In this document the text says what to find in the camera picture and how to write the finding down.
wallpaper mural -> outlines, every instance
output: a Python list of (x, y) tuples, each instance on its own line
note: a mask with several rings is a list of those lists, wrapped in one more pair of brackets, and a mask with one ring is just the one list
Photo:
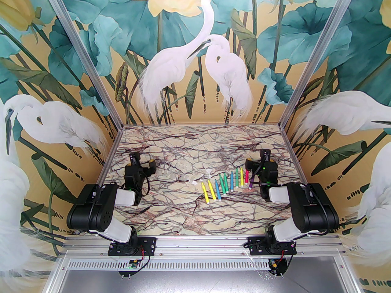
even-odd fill
[(336, 206), (365, 292), (391, 290), (390, 28), (391, 0), (353, 0), (339, 28), (351, 42), (324, 60), (285, 127), (307, 180)]
[(172, 124), (277, 122), (336, 0), (63, 1), (123, 122)]
[(78, 57), (48, 1), (33, 1), (0, 0), (2, 292), (42, 290), (72, 232), (67, 213), (117, 133), (84, 70), (65, 61)]

pink marker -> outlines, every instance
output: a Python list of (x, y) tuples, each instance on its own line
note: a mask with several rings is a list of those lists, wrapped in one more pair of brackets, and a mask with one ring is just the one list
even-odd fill
[(248, 185), (248, 170), (246, 169), (246, 177), (244, 178), (244, 184)]

metal panel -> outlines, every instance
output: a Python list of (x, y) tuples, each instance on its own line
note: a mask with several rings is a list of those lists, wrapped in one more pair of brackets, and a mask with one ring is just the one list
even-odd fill
[(109, 113), (113, 119), (114, 124), (116, 125), (118, 130), (121, 129), (123, 126), (122, 120), (118, 115), (117, 110), (112, 100), (110, 99), (94, 64), (92, 63), (92, 60), (87, 52), (86, 47), (84, 46), (82, 40), (79, 37), (79, 34), (77, 33), (77, 30), (71, 20), (71, 17), (67, 11), (67, 8), (65, 7), (63, 0), (49, 0), (49, 2), (52, 5), (54, 12), (57, 14), (57, 17), (60, 20), (61, 25), (63, 25), (68, 38), (70, 39), (72, 45), (74, 46), (75, 52), (79, 56), (84, 66), (84, 69), (87, 72), (87, 75), (91, 78), (92, 84), (95, 86), (100, 97), (102, 98), (103, 103), (109, 110)]
[(319, 39), (314, 47), (314, 50), (311, 53), (310, 58), (308, 59), (307, 65), (305, 66), (300, 79), (296, 85), (295, 91), (293, 92), (287, 107), (282, 113), (281, 119), (279, 121), (280, 127), (284, 128), (287, 124), (289, 117), (293, 113), (296, 104), (299, 102), (301, 95), (304, 92), (307, 83), (310, 81), (310, 78), (314, 74), (318, 64), (323, 57), (328, 44), (330, 43), (331, 38), (333, 37), (335, 31), (337, 30), (339, 23), (342, 20), (348, 6), (352, 0), (337, 0), (333, 10), (331, 11), (330, 16), (322, 30)]

marble pattern surface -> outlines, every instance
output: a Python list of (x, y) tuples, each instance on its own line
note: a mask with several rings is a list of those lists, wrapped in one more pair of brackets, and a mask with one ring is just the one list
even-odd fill
[(105, 182), (122, 184), (129, 153), (138, 151), (142, 162), (160, 160), (150, 177), (150, 194), (137, 207), (116, 210), (118, 219), (139, 235), (262, 234), (266, 226), (290, 216), (287, 205), (264, 201), (256, 185), (239, 188), (222, 201), (213, 201), (208, 190), (208, 205), (201, 187), (204, 180), (208, 189), (207, 179), (214, 185), (220, 173), (230, 174), (247, 157), (259, 159), (261, 148), (272, 149), (280, 183), (299, 179), (276, 125), (175, 125), (126, 129)]

green marker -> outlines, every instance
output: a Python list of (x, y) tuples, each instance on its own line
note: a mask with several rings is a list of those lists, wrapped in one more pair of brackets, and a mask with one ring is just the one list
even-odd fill
[(239, 170), (236, 169), (236, 188), (239, 188)]
[(224, 185), (224, 182), (222, 181), (221, 174), (219, 174), (219, 177), (220, 177), (220, 185), (221, 185), (222, 194), (226, 194), (225, 185)]
[(224, 173), (224, 184), (225, 184), (226, 193), (229, 193), (228, 180), (227, 180), (227, 175), (225, 173)]

